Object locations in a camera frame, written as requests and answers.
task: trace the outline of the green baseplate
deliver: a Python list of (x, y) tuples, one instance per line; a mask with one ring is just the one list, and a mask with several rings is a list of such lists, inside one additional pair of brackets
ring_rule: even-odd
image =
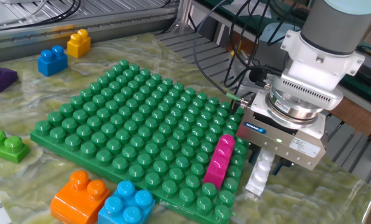
[(247, 142), (236, 145), (221, 189), (202, 184), (218, 139), (243, 115), (229, 103), (121, 60), (39, 121), (30, 139), (115, 183), (131, 180), (200, 223), (228, 223)]

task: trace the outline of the marble table surface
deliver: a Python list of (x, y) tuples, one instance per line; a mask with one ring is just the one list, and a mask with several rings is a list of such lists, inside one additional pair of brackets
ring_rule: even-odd
[[(54, 195), (68, 182), (78, 165), (36, 145), (29, 139), (34, 124), (68, 103), (71, 96), (104, 74), (120, 59), (137, 63), (164, 78), (227, 100), (198, 69), (159, 42), (152, 34), (93, 44), (80, 59), (69, 57), (69, 68), (52, 77), (37, 71), (37, 57), (0, 63), (18, 71), (19, 81), (0, 93), (0, 129), (23, 138), (31, 148), (20, 163), (0, 159), (0, 199), (13, 223), (59, 223), (50, 215)], [(313, 224), (361, 223), (371, 202), (371, 187), (328, 158), (314, 171), (299, 166), (283, 168), (268, 178), (261, 198), (246, 196), (244, 186), (252, 166), (245, 163), (232, 213), (232, 223)], [(99, 178), (89, 173), (91, 179)], [(108, 188), (116, 185), (104, 180)], [(161, 205), (149, 223), (192, 223)]]

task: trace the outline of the cable connector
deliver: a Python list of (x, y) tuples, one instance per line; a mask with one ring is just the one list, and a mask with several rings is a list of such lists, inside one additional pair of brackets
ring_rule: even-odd
[(235, 100), (235, 101), (240, 101), (240, 97), (239, 96), (236, 96), (236, 95), (233, 95), (232, 93), (227, 93), (226, 96), (232, 100)]

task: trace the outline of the white plastic housing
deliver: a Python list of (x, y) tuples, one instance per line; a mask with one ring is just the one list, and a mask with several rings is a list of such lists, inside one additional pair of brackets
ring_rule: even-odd
[(325, 110), (333, 110), (344, 97), (342, 91), (338, 88), (335, 88), (333, 91), (317, 88), (314, 85), (289, 76), (288, 72), (288, 70), (285, 70), (281, 77), (274, 78), (272, 85), (276, 90), (283, 91)]
[(307, 44), (300, 34), (301, 31), (289, 30), (281, 48), (293, 60), (288, 76), (303, 83), (333, 91), (345, 74), (354, 76), (365, 60), (355, 52), (339, 56), (318, 50)]

